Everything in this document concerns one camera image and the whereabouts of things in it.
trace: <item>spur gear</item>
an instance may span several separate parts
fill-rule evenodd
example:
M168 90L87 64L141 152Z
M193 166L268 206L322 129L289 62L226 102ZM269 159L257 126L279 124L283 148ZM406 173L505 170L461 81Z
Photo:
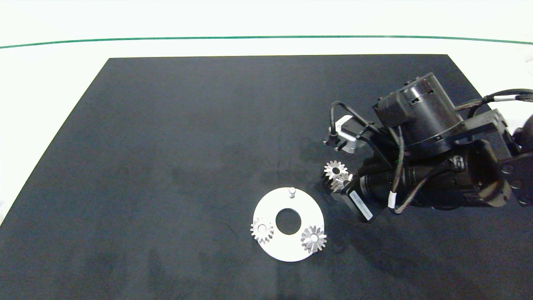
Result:
M266 243L274 235L274 226L266 218L257 218L250 226L252 236L258 243Z
M304 229L301 241L303 248L309 253L315 253L318 250L322 251L322 248L326 247L325 243L327 242L324 231L316 226L309 226Z
M329 179L335 179L341 174L348 174L348 169L340 161L330 161L324 166L324 173Z
M352 181L353 175L342 173L337 178L333 179L331 188L333 192L337 192L345 188L345 186Z

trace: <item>black cylindrical motor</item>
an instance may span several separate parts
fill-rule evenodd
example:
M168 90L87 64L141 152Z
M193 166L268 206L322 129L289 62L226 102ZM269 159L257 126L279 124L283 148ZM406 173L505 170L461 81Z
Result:
M433 73L381 98L374 109L385 126L401 127L411 161L450 150L453 141L447 137L464 125Z

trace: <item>white label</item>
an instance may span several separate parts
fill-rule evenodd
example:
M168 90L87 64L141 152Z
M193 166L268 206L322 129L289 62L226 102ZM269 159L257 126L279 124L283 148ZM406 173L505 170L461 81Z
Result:
M367 220L370 220L372 219L372 217L374 215L372 215L372 213L370 212L370 210L368 209L368 207L366 206L366 204L363 202L363 200L361 199L361 197L359 197L359 195L355 192L355 191L352 191L350 193L350 199L352 200L352 202L357 206L357 208L359 208L359 210L361 211L361 213L363 214L363 216L367 219Z

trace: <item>white circular plate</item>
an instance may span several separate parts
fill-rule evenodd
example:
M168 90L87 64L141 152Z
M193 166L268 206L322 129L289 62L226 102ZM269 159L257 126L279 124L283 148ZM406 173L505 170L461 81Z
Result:
M295 189L294 197L291 198L289 189L281 187L266 194L255 208L253 222L258 218L267 218L274 227L272 239L266 243L259 243L268 255L284 262L297 262L312 254L302 246L304 229L316 226L324 230L324 217L320 207L310 195ZM295 210L302 221L300 229L294 234L285 234L276 225L276 216L286 208Z

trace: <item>bevel gear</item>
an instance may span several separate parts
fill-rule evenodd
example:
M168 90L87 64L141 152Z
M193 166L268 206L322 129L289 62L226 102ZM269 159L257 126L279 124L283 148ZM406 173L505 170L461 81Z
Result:
M258 243L266 243L274 235L274 226L267 218L257 218L250 226L252 236Z
M342 173L337 178L333 179L331 183L332 191L337 192L346 187L348 183L352 181L353 175L348 173Z
M315 253L318 250L322 251L322 248L326 247L325 243L327 242L324 231L316 226L309 226L304 229L301 241L303 248L309 253Z
M348 174L348 169L340 161L330 161L324 166L324 173L329 179L335 179L341 174Z

